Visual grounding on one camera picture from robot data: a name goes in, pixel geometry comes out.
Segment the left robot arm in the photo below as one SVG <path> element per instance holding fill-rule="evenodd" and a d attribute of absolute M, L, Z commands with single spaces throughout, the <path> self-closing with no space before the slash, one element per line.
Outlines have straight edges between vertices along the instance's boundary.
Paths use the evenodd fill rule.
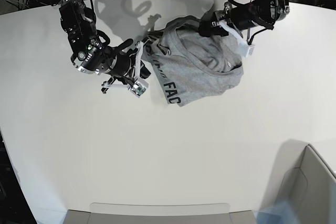
<path fill-rule="evenodd" d="M 227 0 L 223 10 L 213 12 L 210 20 L 201 21 L 198 32 L 203 37 L 212 35 L 227 36 L 228 29 L 220 31 L 219 22 L 225 21 L 229 28 L 241 32 L 250 31 L 260 26 L 262 30 L 255 35 L 274 29 L 277 21 L 286 17 L 290 12 L 289 0 L 253 0 L 242 4 L 235 0 Z"/>

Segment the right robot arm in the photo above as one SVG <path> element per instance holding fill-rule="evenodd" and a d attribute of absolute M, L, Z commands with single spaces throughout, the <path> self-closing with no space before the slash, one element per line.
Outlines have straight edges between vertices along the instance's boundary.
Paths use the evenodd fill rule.
<path fill-rule="evenodd" d="M 110 38 L 96 27 L 97 17 L 92 6 L 84 0 L 49 0 L 60 12 L 60 24 L 68 36 L 73 66 L 85 74 L 107 74 L 107 87 L 116 80 L 123 84 L 134 84 L 141 77 L 146 79 L 150 72 L 141 61 L 140 49 L 130 49 L 132 39 L 111 47 Z"/>

